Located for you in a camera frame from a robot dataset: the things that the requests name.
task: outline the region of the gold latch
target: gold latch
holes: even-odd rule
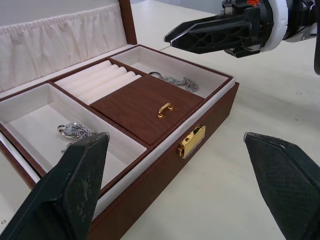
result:
[[[192,153],[192,151],[198,146],[198,144],[204,139],[206,135],[206,126],[199,124],[196,128],[180,142],[178,148],[178,155],[185,159]]]

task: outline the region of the gold handle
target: gold handle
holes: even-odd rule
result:
[[[160,119],[162,119],[163,117],[164,117],[164,115],[163,115],[163,111],[165,110],[165,109],[169,109],[169,111],[172,111],[173,109],[174,109],[174,106],[172,106],[172,104],[171,103],[167,103],[166,105],[164,105],[163,107],[161,107],[160,109],[159,109],[159,114],[158,114],[158,118],[160,118]]]

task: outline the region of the open lid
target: open lid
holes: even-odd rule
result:
[[[136,44],[130,0],[0,1],[0,92]]]

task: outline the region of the silver bracelet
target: silver bracelet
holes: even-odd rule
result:
[[[66,152],[67,148],[70,147],[71,144],[78,142],[80,139],[97,134],[96,132],[90,132],[89,129],[85,128],[79,123],[68,123],[67,125],[59,125],[57,131],[62,136],[64,136],[65,139],[71,141],[66,146],[66,149],[63,149],[61,151],[62,154]]]
[[[171,76],[162,76],[161,73],[157,71],[149,72],[149,75],[158,76],[159,79],[175,86],[185,86],[185,90],[191,93],[199,91],[199,86],[194,81],[187,78],[186,76],[183,78],[183,80],[177,80]]]

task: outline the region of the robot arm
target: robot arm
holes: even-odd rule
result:
[[[224,0],[222,7],[219,15],[182,23],[164,41],[196,54],[224,50],[242,58],[273,50],[282,40],[317,37],[320,0]],[[320,75],[319,58],[317,41],[314,69]]]

